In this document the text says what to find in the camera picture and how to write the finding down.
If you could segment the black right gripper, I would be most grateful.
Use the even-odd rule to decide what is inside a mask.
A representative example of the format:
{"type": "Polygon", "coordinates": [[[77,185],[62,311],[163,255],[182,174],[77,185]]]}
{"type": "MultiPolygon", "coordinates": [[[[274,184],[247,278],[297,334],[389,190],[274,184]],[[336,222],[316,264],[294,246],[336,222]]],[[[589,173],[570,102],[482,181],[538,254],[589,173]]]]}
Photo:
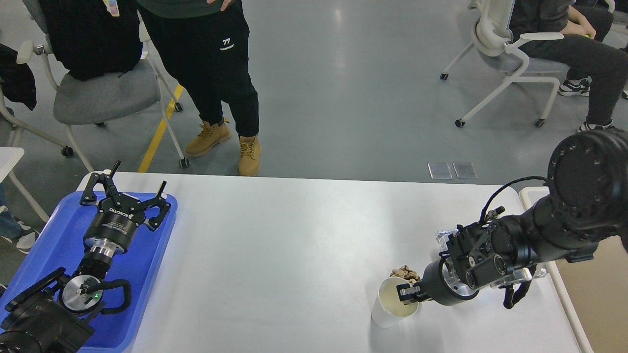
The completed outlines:
{"type": "Polygon", "coordinates": [[[453,306],[475,299],[479,293],[449,271],[444,258],[426,266],[422,280],[416,272],[406,272],[403,278],[409,282],[397,285],[399,301],[403,304],[421,303],[428,295],[439,304],[453,306]]]}

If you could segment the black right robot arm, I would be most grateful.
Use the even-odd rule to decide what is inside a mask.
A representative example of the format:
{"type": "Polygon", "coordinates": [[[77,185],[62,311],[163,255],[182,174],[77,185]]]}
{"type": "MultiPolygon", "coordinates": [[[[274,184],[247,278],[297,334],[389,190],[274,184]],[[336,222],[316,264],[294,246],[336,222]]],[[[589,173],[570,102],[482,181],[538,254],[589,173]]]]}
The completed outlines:
{"type": "Polygon", "coordinates": [[[627,243],[628,143],[625,130],[590,130],[563,139],[543,179],[549,194],[521,215],[482,208],[480,219],[441,239],[440,259],[422,279],[395,289],[409,305],[456,305],[486,286],[505,290],[504,307],[521,301],[538,264],[590,260],[603,239],[627,243]]]}

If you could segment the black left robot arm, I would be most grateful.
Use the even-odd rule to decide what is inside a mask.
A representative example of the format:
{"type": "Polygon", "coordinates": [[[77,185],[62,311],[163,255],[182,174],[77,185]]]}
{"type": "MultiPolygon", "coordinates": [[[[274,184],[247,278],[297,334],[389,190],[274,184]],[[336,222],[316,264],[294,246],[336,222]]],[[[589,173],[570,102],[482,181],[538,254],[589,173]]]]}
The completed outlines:
{"type": "Polygon", "coordinates": [[[121,350],[136,331],[163,257],[176,203],[164,192],[126,194],[112,170],[54,211],[6,292],[3,353],[77,353],[87,343],[121,350]]]}

